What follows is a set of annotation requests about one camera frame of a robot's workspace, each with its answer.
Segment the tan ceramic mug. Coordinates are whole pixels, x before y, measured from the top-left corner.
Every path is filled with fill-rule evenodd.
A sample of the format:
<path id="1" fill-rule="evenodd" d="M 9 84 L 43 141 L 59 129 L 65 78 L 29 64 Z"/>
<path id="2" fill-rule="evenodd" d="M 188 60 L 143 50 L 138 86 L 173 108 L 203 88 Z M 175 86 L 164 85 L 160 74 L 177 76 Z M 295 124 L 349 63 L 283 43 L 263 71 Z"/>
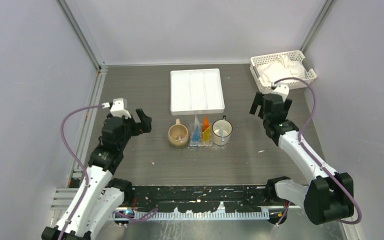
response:
<path id="1" fill-rule="evenodd" d="M 184 143 L 180 144 L 178 141 L 178 135 L 182 135 L 184 137 Z M 189 144 L 190 133 L 187 127 L 181 124 L 179 118 L 175 120 L 175 124 L 172 125 L 167 132 L 167 139 L 169 143 L 177 149 L 181 149 L 186 147 Z"/>

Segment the white ribbed mug black rim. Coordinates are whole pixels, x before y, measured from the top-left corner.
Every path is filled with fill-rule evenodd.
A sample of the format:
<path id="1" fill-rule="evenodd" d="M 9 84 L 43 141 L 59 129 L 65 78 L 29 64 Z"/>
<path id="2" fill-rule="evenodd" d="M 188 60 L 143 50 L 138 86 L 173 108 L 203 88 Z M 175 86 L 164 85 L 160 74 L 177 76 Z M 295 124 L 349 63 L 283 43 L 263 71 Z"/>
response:
<path id="1" fill-rule="evenodd" d="M 232 132 L 233 126 L 227 120 L 227 116 L 224 115 L 212 124 L 213 143 L 218 146 L 226 145 L 230 140 Z"/>

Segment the white toothpaste tube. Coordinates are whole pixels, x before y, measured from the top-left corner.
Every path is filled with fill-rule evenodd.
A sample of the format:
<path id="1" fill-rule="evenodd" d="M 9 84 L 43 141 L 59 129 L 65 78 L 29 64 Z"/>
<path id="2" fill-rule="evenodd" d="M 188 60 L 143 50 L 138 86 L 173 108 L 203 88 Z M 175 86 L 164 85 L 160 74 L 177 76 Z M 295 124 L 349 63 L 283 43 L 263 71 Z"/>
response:
<path id="1" fill-rule="evenodd" d="M 193 124 L 193 131 L 194 132 L 200 132 L 200 121 L 197 115 L 194 117 L 194 124 Z"/>

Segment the blue toothpaste tube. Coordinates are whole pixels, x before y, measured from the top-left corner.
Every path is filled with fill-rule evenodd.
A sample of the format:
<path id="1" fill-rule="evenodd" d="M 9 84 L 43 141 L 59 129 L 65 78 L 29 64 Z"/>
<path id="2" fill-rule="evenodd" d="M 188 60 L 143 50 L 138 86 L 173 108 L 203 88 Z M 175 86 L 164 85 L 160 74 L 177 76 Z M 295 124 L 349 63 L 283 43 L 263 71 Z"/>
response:
<path id="1" fill-rule="evenodd" d="M 200 134 L 201 134 L 201 126 L 195 126 L 192 133 L 192 144 L 194 146 L 199 145 L 200 143 Z"/>

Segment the white plastic bin tray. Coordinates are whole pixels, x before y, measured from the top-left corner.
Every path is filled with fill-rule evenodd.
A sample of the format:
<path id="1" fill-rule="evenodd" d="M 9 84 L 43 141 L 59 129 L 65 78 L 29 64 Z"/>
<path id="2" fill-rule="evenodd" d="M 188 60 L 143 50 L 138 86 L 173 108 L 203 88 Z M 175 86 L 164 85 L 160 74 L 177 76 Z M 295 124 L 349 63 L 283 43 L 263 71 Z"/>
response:
<path id="1" fill-rule="evenodd" d="M 218 68 L 170 72 L 170 112 L 173 116 L 221 114 L 224 110 Z"/>

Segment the clear rectangular holder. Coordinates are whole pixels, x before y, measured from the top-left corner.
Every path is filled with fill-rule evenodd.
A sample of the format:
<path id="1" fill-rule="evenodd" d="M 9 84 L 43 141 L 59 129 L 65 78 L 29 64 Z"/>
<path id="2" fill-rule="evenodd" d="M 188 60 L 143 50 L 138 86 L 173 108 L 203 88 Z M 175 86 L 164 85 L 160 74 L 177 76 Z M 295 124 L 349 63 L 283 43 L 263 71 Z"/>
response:
<path id="1" fill-rule="evenodd" d="M 210 127 L 210 130 L 211 130 L 210 141 L 209 142 L 203 142 L 203 140 L 202 140 L 202 131 L 201 131 L 200 132 L 200 143 L 199 143 L 199 145 L 193 145 L 192 144 L 192 136 L 193 136 L 193 131 L 194 131 L 194 124 L 193 123 L 189 124 L 188 130 L 189 130 L 189 146 L 190 147 L 209 148 L 209 147 L 212 147 L 214 145 L 214 142 L 213 142 L 213 132 L 212 132 L 211 127 Z"/>

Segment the orange toothpaste tube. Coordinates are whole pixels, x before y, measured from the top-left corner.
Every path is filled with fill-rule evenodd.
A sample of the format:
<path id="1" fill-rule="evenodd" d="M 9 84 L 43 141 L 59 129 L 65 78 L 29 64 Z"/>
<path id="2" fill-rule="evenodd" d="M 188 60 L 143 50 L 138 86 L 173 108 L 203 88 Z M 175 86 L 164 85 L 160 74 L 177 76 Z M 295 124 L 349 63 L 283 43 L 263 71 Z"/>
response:
<path id="1" fill-rule="evenodd" d="M 210 123 L 209 123 L 208 117 L 205 116 L 203 119 L 201 131 L 204 133 L 209 127 L 210 127 Z"/>

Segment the yellow toothpaste tube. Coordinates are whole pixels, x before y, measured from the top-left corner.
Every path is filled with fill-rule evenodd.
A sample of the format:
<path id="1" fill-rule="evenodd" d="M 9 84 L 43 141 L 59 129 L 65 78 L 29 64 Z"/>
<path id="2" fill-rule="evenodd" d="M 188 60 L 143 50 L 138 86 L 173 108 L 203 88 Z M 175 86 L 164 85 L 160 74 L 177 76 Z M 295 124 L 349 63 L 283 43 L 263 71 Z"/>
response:
<path id="1" fill-rule="evenodd" d="M 207 126 L 205 129 L 202 130 L 202 141 L 204 143 L 209 143 L 211 137 L 211 127 Z"/>

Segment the clear oval glass tray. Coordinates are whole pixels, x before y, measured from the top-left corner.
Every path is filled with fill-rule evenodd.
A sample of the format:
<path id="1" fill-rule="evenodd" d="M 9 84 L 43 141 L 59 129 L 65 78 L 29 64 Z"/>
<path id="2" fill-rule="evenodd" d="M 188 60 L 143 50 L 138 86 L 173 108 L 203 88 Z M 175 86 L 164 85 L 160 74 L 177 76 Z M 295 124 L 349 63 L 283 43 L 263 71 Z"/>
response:
<path id="1" fill-rule="evenodd" d="M 214 144 L 211 147 L 190 147 L 189 144 L 188 144 L 186 147 L 183 147 L 183 148 L 175 148 L 173 146 L 172 147 L 175 148 L 175 149 L 178 149 L 178 150 L 180 150 L 180 149 L 187 149 L 187 150 L 197 150 L 198 151 L 198 150 L 221 150 L 221 149 L 225 149 L 227 146 L 228 146 L 228 144 L 223 145 L 223 146 L 219 146 L 219 145 Z"/>

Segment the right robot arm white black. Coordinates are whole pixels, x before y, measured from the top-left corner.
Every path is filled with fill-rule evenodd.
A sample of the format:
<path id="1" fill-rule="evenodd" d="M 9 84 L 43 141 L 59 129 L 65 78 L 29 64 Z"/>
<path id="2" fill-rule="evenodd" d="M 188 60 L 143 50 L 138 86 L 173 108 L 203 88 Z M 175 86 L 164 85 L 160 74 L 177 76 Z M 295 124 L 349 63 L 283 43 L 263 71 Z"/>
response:
<path id="1" fill-rule="evenodd" d="M 291 104 L 291 99 L 279 94 L 257 92 L 249 111 L 263 120 L 266 135 L 287 153 L 308 182 L 302 185 L 287 176 L 269 179 L 265 186 L 267 202 L 293 203 L 304 210 L 314 225 L 352 217 L 357 210 L 352 177 L 336 171 L 306 146 L 300 129 L 287 119 Z"/>

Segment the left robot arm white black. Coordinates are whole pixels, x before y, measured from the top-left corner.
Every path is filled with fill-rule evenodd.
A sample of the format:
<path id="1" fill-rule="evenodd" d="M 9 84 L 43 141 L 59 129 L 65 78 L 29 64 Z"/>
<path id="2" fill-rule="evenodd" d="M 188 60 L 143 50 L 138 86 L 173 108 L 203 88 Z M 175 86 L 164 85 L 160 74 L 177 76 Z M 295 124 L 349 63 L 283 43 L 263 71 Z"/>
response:
<path id="1" fill-rule="evenodd" d="M 133 202 L 131 182 L 113 175 L 131 137 L 152 130 L 152 118 L 141 108 L 135 111 L 139 122 L 124 112 L 107 115 L 76 195 L 55 226 L 43 230 L 43 240 L 95 240 L 114 210 Z"/>

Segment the white perforated basket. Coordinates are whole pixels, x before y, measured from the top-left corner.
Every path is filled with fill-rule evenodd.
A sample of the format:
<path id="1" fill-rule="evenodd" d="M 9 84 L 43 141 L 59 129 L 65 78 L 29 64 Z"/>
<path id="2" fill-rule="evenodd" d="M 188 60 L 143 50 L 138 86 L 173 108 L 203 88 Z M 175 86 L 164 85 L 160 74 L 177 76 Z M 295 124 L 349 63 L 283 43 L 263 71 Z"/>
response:
<path id="1" fill-rule="evenodd" d="M 279 53 L 272 53 L 272 54 L 266 54 L 266 55 L 259 55 L 259 56 L 253 56 L 250 59 L 250 71 L 251 74 L 254 78 L 254 81 L 258 87 L 258 90 L 263 93 L 267 94 L 272 91 L 272 85 L 269 85 L 267 83 L 262 82 L 262 78 L 260 77 L 257 67 L 263 65 L 263 64 L 268 64 L 273 62 L 276 58 L 278 57 L 283 57 L 287 56 L 289 57 L 290 60 L 293 61 L 299 61 L 302 63 L 302 65 L 305 68 L 305 79 L 304 80 L 306 83 L 310 84 L 317 78 L 317 74 L 315 71 L 307 65 L 307 60 L 304 54 L 300 50 L 292 50 L 292 51 L 285 51 L 285 52 L 279 52 Z"/>

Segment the white cloth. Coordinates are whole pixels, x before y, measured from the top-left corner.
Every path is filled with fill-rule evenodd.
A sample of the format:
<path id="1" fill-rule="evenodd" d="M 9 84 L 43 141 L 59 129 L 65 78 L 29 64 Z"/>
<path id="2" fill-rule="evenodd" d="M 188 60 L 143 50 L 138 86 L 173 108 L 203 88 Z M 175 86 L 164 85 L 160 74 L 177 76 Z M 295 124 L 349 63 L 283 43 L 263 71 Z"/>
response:
<path id="1" fill-rule="evenodd" d="M 273 62 L 257 67 L 257 71 L 265 84 L 272 85 L 283 78 L 306 78 L 306 70 L 300 61 L 290 60 L 288 56 L 277 57 Z"/>

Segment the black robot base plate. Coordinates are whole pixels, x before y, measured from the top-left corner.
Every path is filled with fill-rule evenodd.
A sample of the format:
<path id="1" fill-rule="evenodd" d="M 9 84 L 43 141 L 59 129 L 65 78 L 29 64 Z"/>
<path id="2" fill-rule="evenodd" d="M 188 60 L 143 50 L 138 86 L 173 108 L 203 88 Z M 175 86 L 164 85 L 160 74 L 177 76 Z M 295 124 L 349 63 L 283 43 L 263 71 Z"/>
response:
<path id="1" fill-rule="evenodd" d="M 111 218 L 118 224 L 145 221 L 267 220 L 284 222 L 286 200 L 265 185 L 138 185 Z"/>

